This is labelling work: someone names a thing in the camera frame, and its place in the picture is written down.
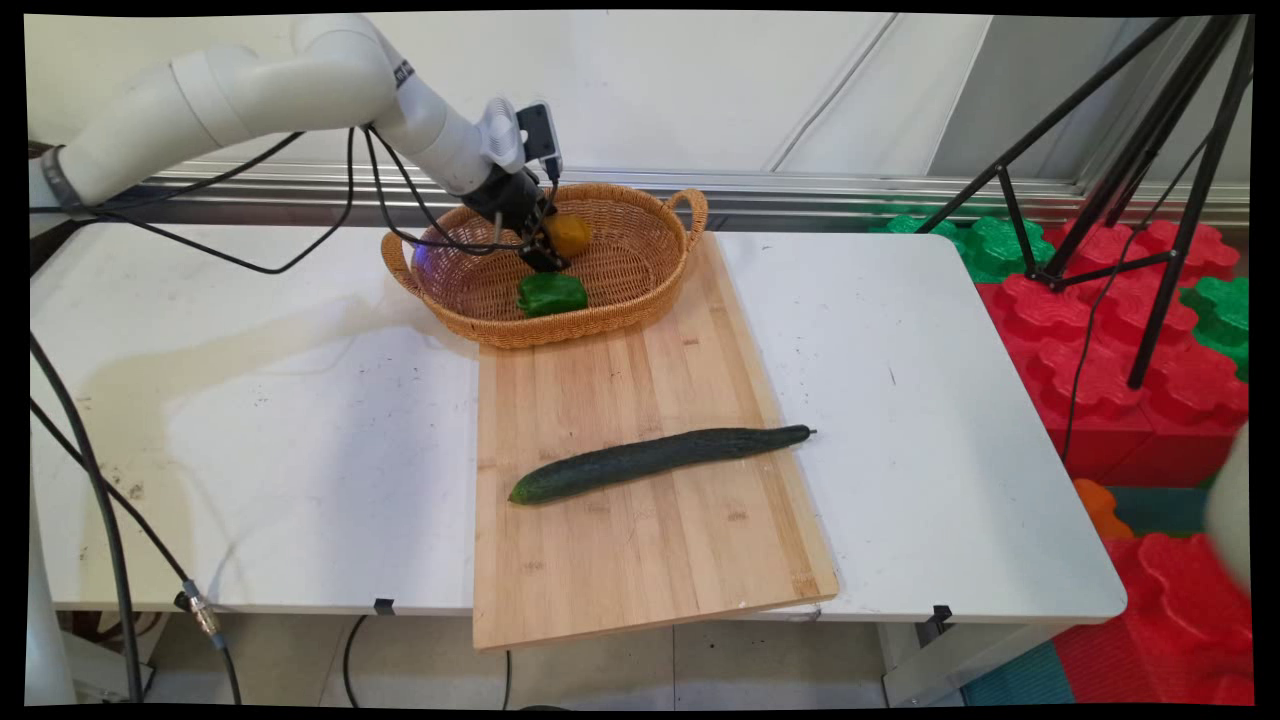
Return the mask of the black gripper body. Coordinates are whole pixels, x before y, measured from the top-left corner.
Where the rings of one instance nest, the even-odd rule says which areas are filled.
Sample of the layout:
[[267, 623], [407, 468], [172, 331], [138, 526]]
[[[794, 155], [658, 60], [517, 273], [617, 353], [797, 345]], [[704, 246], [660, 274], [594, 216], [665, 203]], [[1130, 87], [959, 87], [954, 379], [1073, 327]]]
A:
[[527, 168], [508, 173], [503, 168], [490, 168], [476, 190], [462, 195], [462, 204], [495, 228], [512, 231], [524, 242], [550, 246], [545, 228], [548, 197], [538, 178]]

